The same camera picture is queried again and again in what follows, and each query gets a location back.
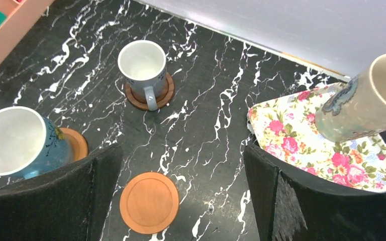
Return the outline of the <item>blue patterned mug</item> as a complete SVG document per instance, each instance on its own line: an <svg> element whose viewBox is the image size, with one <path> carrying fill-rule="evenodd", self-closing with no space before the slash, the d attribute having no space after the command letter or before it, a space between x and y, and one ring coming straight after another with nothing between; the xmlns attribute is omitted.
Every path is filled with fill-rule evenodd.
<svg viewBox="0 0 386 241"><path fill-rule="evenodd" d="M24 106L0 109L0 176L33 178L73 161L62 130Z"/></svg>

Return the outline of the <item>dark wooden coaster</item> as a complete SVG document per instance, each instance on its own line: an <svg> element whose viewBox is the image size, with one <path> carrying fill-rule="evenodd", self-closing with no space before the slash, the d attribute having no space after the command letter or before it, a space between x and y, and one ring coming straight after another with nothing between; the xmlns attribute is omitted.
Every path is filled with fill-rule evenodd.
<svg viewBox="0 0 386 241"><path fill-rule="evenodd" d="M146 99L133 91L128 83L124 86L125 94L129 102L137 109L148 111ZM167 72L166 81L162 93L157 97L157 107L162 108L167 105L175 94L175 85L172 76Z"/></svg>

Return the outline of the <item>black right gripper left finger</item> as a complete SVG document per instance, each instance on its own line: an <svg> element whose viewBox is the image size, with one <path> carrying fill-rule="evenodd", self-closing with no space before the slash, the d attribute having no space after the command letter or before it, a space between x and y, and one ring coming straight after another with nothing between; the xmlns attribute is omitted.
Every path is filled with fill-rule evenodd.
<svg viewBox="0 0 386 241"><path fill-rule="evenodd" d="M0 189L0 240L98 240L119 178L119 144Z"/></svg>

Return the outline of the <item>small grey mug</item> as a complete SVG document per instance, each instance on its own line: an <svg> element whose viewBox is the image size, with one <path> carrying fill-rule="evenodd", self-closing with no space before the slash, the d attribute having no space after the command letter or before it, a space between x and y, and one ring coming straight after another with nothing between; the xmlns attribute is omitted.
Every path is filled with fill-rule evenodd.
<svg viewBox="0 0 386 241"><path fill-rule="evenodd" d="M133 41L119 52L118 67L131 89L145 98L147 110L157 110L167 70L162 47L149 40Z"/></svg>

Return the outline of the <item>light wooden coaster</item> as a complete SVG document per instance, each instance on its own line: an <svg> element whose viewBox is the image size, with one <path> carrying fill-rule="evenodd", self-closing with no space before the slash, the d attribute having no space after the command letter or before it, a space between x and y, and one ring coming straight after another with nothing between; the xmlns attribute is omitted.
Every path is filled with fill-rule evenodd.
<svg viewBox="0 0 386 241"><path fill-rule="evenodd" d="M145 172L131 179L120 197L124 223L141 234L163 231L175 220L179 193L174 182L157 172Z"/></svg>
<svg viewBox="0 0 386 241"><path fill-rule="evenodd" d="M60 130L72 147L74 162L88 156L88 143L81 133L69 128L60 128Z"/></svg>

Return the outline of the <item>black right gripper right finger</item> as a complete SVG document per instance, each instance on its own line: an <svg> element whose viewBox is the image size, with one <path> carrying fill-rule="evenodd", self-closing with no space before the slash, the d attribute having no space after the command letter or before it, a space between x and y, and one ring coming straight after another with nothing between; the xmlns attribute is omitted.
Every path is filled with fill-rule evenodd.
<svg viewBox="0 0 386 241"><path fill-rule="evenodd" d="M256 145L243 159L261 240L386 240L386 192L324 180Z"/></svg>

